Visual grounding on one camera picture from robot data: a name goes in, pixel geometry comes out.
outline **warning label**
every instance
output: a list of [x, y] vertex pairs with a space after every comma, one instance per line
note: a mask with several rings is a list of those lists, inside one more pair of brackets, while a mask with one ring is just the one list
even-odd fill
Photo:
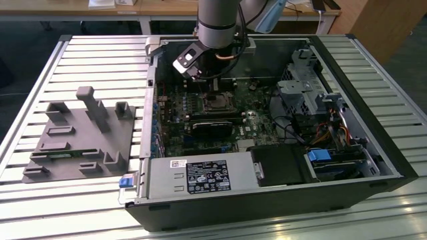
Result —
[[225, 160], [186, 163], [186, 191], [189, 194], [230, 189]]

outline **black plastic cover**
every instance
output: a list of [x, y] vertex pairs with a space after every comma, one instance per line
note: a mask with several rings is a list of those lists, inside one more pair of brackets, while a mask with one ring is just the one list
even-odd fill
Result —
[[252, 146], [248, 148], [253, 163], [260, 163], [260, 187], [317, 182], [309, 173], [304, 158], [305, 149], [297, 144]]

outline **slotted metal surface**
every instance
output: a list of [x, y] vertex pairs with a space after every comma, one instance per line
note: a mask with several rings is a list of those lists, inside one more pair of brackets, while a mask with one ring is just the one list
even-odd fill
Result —
[[[83, 107], [75, 101], [74, 89], [89, 83], [97, 90], [94, 97], [102, 99], [106, 107], [115, 101], [127, 101], [137, 107], [127, 170], [131, 172], [138, 168], [147, 69], [142, 61], [145, 37], [74, 36], [57, 47], [57, 56], [53, 55], [46, 65], [39, 93], [29, 105], [0, 165], [0, 239], [358, 240], [425, 237], [425, 116], [381, 68], [345, 37], [321, 37], [321, 41], [342, 64], [349, 81], [420, 175], [416, 181], [393, 192], [374, 195], [349, 209], [154, 233], [143, 230], [118, 204], [118, 177], [22, 184], [22, 170], [47, 120], [43, 115], [47, 102], [61, 100], [69, 108]], [[134, 192], [125, 192], [125, 195], [131, 197]]]

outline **metal bracket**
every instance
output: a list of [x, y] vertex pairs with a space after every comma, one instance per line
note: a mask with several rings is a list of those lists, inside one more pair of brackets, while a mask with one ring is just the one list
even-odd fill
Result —
[[145, 40], [145, 54], [147, 57], [154, 56], [161, 52], [161, 44], [159, 44], [159, 37], [150, 36], [146, 37]]

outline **blue release tab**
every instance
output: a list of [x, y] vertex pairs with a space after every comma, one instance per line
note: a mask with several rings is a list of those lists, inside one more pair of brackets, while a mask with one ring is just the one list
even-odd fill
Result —
[[118, 187], [121, 189], [131, 188], [133, 187], [133, 177], [121, 178], [118, 181]]
[[325, 149], [310, 150], [306, 155], [310, 162], [330, 160], [329, 152]]

